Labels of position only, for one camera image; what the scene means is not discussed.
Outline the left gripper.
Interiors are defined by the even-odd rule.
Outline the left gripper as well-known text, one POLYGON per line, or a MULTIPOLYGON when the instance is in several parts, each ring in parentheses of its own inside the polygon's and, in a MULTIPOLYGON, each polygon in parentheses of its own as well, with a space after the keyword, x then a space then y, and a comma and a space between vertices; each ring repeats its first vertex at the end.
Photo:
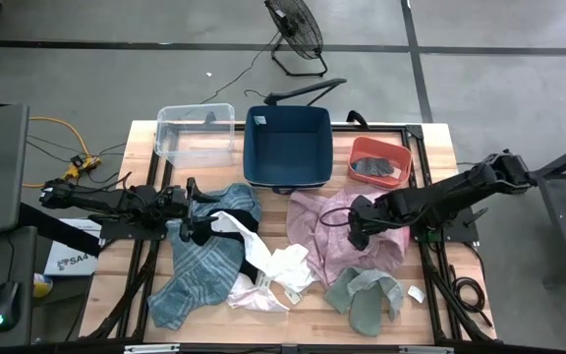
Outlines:
POLYGON ((202 192, 195 177, 187 179, 186 188, 180 185, 164 187, 154 197, 154 211, 159 220, 183 219, 179 237, 183 242, 207 242, 218 234, 211 228, 214 216, 192 216, 192 202, 218 203, 217 197, 202 192))

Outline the pink woven cloth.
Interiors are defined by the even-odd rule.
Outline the pink woven cloth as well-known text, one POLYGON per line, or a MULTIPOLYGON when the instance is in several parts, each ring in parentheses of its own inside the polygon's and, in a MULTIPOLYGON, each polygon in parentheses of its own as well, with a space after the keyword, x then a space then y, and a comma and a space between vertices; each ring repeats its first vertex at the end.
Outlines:
POLYGON ((289 198, 286 231, 292 244, 309 250, 308 263, 324 287, 329 288, 348 267, 392 272, 402 265, 410 243, 410 229, 388 229, 369 238, 358 251, 348 240, 347 207, 362 195, 371 201, 383 191, 371 185, 347 186, 327 198, 294 192, 289 198))

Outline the black cloth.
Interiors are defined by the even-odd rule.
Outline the black cloth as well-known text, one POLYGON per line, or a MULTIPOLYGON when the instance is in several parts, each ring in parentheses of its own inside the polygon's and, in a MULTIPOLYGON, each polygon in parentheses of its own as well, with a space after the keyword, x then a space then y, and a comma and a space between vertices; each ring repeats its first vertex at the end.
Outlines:
POLYGON ((268 251, 257 235, 258 221, 246 210, 214 208, 207 217, 215 221, 198 226, 191 239, 203 246, 210 238, 226 238, 238 241, 244 246, 245 258, 240 265, 240 273, 256 284, 258 272, 267 265, 268 251))

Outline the light grey sock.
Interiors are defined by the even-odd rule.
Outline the light grey sock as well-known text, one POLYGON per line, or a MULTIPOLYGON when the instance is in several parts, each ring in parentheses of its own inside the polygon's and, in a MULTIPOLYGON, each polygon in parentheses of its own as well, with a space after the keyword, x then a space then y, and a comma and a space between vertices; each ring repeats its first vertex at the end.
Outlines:
POLYGON ((379 286, 380 294, 387 299, 388 318, 394 322, 400 316, 405 291, 403 285, 389 273, 379 269, 360 269, 360 273, 347 284, 347 291, 354 296, 362 290, 371 290, 374 285, 379 286))

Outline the olive green sock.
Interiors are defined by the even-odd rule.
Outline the olive green sock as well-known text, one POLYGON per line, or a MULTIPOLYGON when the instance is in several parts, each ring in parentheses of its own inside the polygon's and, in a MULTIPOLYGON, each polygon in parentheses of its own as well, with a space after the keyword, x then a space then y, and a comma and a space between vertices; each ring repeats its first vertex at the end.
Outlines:
POLYGON ((346 313, 351 307, 354 296, 349 293, 348 284, 358 275, 354 267, 344 269, 324 294, 325 301, 339 314, 346 313))
POLYGON ((377 337, 381 332, 382 293, 378 284, 355 293, 349 312, 349 325, 356 333, 377 337))

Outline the blue striped towel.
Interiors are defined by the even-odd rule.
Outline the blue striped towel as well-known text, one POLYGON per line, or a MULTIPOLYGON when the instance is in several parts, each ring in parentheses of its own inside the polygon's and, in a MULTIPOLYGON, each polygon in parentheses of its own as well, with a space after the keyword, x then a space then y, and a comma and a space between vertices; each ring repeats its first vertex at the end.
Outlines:
MULTIPOLYGON (((260 222, 260 202, 251 186, 235 183, 211 195, 219 202, 195 203, 194 215, 206 216, 214 208, 241 209, 260 222)), ((203 246, 183 242, 179 237, 180 223, 179 219, 167 223, 174 275, 147 298, 154 325, 174 330, 182 326, 191 311, 226 301, 244 259, 244 248, 235 240, 212 237, 203 246)))

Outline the white cloth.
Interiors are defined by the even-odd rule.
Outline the white cloth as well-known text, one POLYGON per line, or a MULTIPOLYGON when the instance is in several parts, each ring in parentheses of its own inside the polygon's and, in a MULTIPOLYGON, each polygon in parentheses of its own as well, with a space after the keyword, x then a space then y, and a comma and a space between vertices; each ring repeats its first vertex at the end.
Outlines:
POLYGON ((267 251, 267 265, 261 271, 285 289, 300 293, 317 281, 309 267, 309 250, 304 246, 293 244, 273 252, 267 247, 267 251))

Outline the pale pink garment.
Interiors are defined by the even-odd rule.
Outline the pale pink garment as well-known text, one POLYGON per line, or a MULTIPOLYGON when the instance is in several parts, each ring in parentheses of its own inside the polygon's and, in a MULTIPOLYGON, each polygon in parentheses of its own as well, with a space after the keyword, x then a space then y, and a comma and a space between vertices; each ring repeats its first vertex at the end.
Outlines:
POLYGON ((238 274, 230 293, 227 304, 235 308, 268 313, 286 313, 289 308, 283 305, 269 289, 260 288, 242 273, 238 274))

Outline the clear plastic bin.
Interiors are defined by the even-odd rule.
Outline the clear plastic bin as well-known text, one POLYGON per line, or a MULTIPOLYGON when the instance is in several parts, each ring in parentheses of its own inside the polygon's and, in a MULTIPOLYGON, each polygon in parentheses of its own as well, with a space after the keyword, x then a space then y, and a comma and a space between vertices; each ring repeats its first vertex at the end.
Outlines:
POLYGON ((228 103, 166 106, 157 114, 154 151, 176 169, 234 164, 235 109, 228 103))

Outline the dark grey cloth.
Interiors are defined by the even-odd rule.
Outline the dark grey cloth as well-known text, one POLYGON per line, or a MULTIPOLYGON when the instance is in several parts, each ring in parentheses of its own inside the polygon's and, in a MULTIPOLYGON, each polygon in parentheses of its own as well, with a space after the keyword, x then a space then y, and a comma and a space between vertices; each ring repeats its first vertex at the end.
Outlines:
POLYGON ((390 176, 394 167, 388 160, 377 157, 364 157, 357 160, 361 164, 361 171, 358 174, 365 176, 386 177, 390 176))

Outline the orange plastic bin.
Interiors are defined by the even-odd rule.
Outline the orange plastic bin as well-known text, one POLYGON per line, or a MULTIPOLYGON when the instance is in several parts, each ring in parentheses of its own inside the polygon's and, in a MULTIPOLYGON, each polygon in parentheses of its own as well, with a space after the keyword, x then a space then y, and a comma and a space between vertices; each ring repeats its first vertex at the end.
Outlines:
POLYGON ((348 162, 348 176, 354 180, 368 183, 378 188, 396 189, 409 179, 411 165, 412 154, 408 148, 369 137, 358 137, 355 138, 351 148, 348 162), (388 160, 394 169, 399 168, 401 170, 400 177, 394 178, 391 175, 375 177, 356 173, 352 168, 352 163, 364 157, 377 157, 388 160))

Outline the blue fabric bin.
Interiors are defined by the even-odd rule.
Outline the blue fabric bin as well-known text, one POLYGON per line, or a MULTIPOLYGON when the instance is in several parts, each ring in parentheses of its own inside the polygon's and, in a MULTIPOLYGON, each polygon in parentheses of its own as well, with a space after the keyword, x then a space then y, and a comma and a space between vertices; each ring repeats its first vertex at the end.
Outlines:
POLYGON ((243 169, 255 187, 279 194, 319 188, 333 170, 333 132, 329 112, 322 107, 253 106, 245 122, 243 169), (264 116, 266 125, 257 125, 264 116))

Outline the grey angled metal stand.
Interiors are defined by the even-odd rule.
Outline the grey angled metal stand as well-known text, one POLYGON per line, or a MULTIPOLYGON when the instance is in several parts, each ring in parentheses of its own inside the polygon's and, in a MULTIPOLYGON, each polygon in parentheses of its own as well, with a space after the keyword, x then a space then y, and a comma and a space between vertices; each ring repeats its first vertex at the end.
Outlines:
POLYGON ((263 103, 265 105, 276 106, 277 103, 281 100, 320 90, 321 94, 319 94, 317 97, 315 97, 313 100, 311 100, 308 103, 308 106, 311 106, 316 101, 321 99, 323 96, 331 92, 332 90, 346 83, 347 83, 346 79, 338 78, 338 79, 331 79, 317 84, 313 84, 304 88, 297 88, 287 92, 272 92, 263 100, 263 103))

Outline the yellow round object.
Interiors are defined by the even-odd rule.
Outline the yellow round object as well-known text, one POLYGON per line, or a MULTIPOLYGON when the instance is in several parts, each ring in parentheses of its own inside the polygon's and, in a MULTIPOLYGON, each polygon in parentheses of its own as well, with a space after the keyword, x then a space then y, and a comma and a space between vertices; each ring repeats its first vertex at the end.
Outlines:
POLYGON ((44 274, 33 275, 32 297, 40 299, 46 297, 53 289, 53 280, 44 274))

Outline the dark grey desk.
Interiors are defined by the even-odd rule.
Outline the dark grey desk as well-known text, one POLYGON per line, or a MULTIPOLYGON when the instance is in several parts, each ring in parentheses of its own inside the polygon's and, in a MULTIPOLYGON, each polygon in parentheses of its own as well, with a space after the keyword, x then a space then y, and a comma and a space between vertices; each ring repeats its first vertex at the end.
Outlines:
POLYGON ((21 305, 20 317, 16 326, 11 330, 0 332, 0 347, 29 343, 36 239, 36 229, 33 227, 0 233, 0 284, 6 281, 18 282, 21 305))

